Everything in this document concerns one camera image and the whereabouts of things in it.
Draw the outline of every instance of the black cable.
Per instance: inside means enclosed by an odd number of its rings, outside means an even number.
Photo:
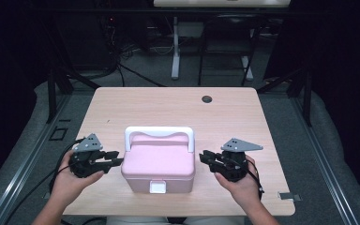
[[[106,217],[94,217],[94,218],[90,218],[87,219],[82,225],[86,225],[90,222],[94,222],[94,221],[104,221],[107,222],[107,218]]]
[[[158,86],[158,87],[165,87],[165,85],[160,84],[160,83],[158,83],[158,82],[154,82],[153,80],[151,80],[151,79],[149,79],[149,78],[147,78],[147,77],[144,77],[142,74],[140,74],[140,73],[138,73],[138,72],[136,72],[136,71],[134,71],[134,70],[132,70],[132,69],[130,69],[130,68],[128,68],[128,67],[125,67],[124,65],[122,65],[122,64],[119,63],[119,62],[118,62],[118,65],[119,65],[121,68],[124,68],[124,69],[126,69],[127,71],[130,71],[130,72],[136,74],[137,76],[145,79],[146,81],[155,84],[155,85]]]
[[[228,160],[229,160],[230,162],[232,162],[233,164],[239,166],[240,168],[243,168],[243,166],[242,166],[241,164],[239,164],[237,161],[235,161],[235,160],[233,160],[233,159],[231,159],[231,158],[228,158]],[[262,199],[262,195],[263,195],[263,193],[264,193],[264,190],[263,190],[262,184],[260,183],[259,172],[258,172],[258,170],[257,170],[256,165],[255,165],[253,162],[251,162],[251,161],[248,160],[248,159],[247,159],[247,162],[249,162],[250,164],[252,164],[253,168],[254,168],[255,171],[256,171],[256,175],[255,175],[255,174],[253,174],[253,172],[250,171],[249,168],[245,168],[245,170],[247,171],[247,174],[249,174],[249,175],[253,178],[253,180],[255,180],[256,185],[257,185],[258,190],[259,190],[259,199],[261,200],[261,199]]]
[[[121,74],[122,86],[125,87],[125,78],[124,78],[124,74],[122,73],[121,67],[118,67],[118,71],[119,71],[119,74]]]
[[[76,144],[76,143],[81,143],[83,140],[84,140],[84,138],[74,141],[73,143],[69,144],[69,145],[64,149],[64,151],[61,153],[61,156],[60,156],[60,158],[57,160],[56,166],[55,166],[55,168],[54,168],[54,172],[55,172],[55,173],[54,173],[54,175],[53,175],[53,178],[52,178],[51,182],[49,183],[49,193],[52,193],[53,186],[54,186],[54,181],[55,181],[55,178],[56,178],[56,176],[57,176],[57,174],[58,174],[58,169],[60,168],[61,161],[63,160],[64,155],[66,154],[67,151],[69,151],[69,150],[72,148],[72,146],[73,146],[74,144]]]
[[[57,174],[59,174],[61,171],[63,171],[64,169],[72,166],[68,165],[65,168],[61,169],[59,172],[57,172]],[[22,198],[22,200],[16,205],[16,207],[11,211],[10,215],[7,217],[5,224],[8,224],[8,222],[10,221],[10,219],[13,217],[14,213],[20,208],[20,206],[25,202],[25,200],[45,181],[49,178],[49,176],[51,176],[54,172],[56,171],[56,169],[52,170],[51,172],[49,172],[49,174],[47,174],[45,177],[43,177],[42,180],[40,180],[30,191],[28,191],[28,193]]]

